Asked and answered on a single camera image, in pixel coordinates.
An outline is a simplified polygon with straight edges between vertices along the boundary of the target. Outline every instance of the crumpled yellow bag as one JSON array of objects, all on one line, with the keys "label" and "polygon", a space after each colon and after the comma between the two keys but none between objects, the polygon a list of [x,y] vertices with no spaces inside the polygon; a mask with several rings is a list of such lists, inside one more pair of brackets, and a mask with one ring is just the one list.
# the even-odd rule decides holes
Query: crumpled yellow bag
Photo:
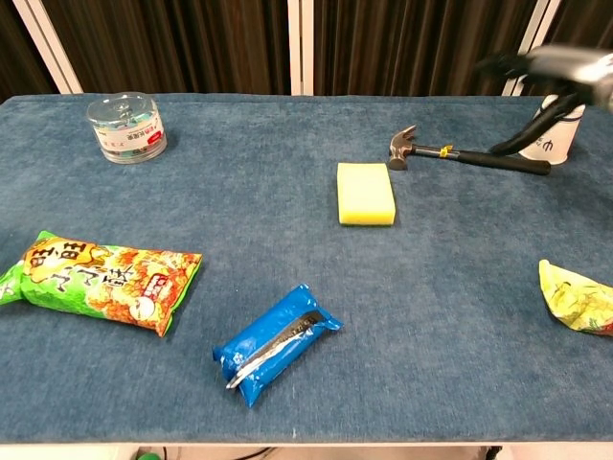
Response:
[{"label": "crumpled yellow bag", "polygon": [[552,314],[569,328],[613,335],[613,287],[542,260],[540,288]]}]

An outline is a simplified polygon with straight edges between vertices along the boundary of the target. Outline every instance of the table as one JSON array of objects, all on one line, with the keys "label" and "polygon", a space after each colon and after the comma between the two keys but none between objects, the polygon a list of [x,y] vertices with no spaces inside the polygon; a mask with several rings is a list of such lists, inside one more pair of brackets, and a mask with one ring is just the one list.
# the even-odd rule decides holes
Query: table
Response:
[{"label": "table", "polygon": [[[549,176],[410,158],[390,228],[342,227],[336,164],[392,135],[485,150],[540,98],[158,95],[169,147],[102,157],[96,95],[0,106],[0,270],[46,229],[203,252],[169,334],[0,309],[2,443],[610,441],[609,338],[549,313],[538,261],[613,283],[613,117],[588,108]],[[299,283],[345,322],[253,409],[211,350]]]}]

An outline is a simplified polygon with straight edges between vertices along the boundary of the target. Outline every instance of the dark curtain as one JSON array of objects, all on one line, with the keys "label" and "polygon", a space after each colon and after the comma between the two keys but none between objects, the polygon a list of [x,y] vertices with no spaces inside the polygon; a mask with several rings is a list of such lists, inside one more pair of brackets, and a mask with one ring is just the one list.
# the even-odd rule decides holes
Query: dark curtain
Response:
[{"label": "dark curtain", "polygon": [[0,103],[21,94],[57,93],[28,29],[10,0],[0,1]]},{"label": "dark curtain", "polygon": [[85,92],[291,92],[286,0],[43,4]]},{"label": "dark curtain", "polygon": [[[613,50],[613,0],[566,0],[560,3],[543,43]],[[545,95],[551,88],[525,86],[523,95]]]},{"label": "dark curtain", "polygon": [[474,65],[519,49],[535,3],[316,0],[315,94],[500,95]]}]

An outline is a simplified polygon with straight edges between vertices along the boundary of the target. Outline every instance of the blue packet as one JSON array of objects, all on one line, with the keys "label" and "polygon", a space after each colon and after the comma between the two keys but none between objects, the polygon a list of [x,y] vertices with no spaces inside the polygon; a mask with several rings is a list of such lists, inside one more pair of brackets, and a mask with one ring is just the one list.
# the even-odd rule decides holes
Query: blue packet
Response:
[{"label": "blue packet", "polygon": [[342,327],[302,284],[223,347],[213,348],[213,360],[221,364],[226,388],[238,387],[252,407],[261,391],[321,334]]}]

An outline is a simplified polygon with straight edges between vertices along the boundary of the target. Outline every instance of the yellow sponge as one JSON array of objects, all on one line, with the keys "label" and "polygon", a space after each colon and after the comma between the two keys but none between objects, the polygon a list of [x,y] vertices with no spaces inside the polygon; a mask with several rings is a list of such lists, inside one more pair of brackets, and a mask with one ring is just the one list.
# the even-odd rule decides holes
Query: yellow sponge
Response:
[{"label": "yellow sponge", "polygon": [[338,221],[347,225],[392,225],[396,205],[384,163],[339,163]]}]

